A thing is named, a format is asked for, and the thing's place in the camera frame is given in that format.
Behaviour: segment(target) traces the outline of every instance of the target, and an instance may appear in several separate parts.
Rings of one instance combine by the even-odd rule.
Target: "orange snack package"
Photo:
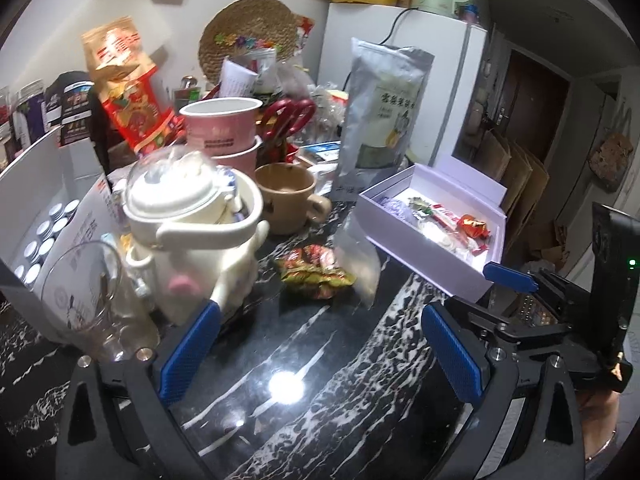
[[[130,17],[82,35],[87,68],[102,106],[139,155],[175,138],[179,126],[158,74]]]

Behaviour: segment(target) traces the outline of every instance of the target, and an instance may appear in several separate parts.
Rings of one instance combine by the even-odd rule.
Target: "round straw mat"
[[[225,56],[248,51],[234,44],[218,44],[216,37],[220,34],[273,41],[280,46],[278,59],[287,59],[296,46],[296,19],[289,7],[278,0],[238,0],[222,9],[204,29],[198,51],[200,67],[214,84],[220,77]]]

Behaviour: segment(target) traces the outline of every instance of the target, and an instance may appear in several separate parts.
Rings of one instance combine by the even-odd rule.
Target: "ceiling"
[[[489,0],[491,18],[513,43],[571,76],[640,64],[640,51],[587,0]]]

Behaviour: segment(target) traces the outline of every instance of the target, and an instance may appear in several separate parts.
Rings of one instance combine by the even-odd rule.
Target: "transparent dome lid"
[[[133,215],[162,220],[215,200],[224,184],[211,158],[187,146],[170,146],[150,153],[131,168],[124,199]]]

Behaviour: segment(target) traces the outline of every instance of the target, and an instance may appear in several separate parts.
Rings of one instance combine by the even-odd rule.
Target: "glass cup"
[[[128,359],[159,343],[118,253],[103,242],[86,242],[61,256],[45,279],[42,303],[69,342],[99,362]]]

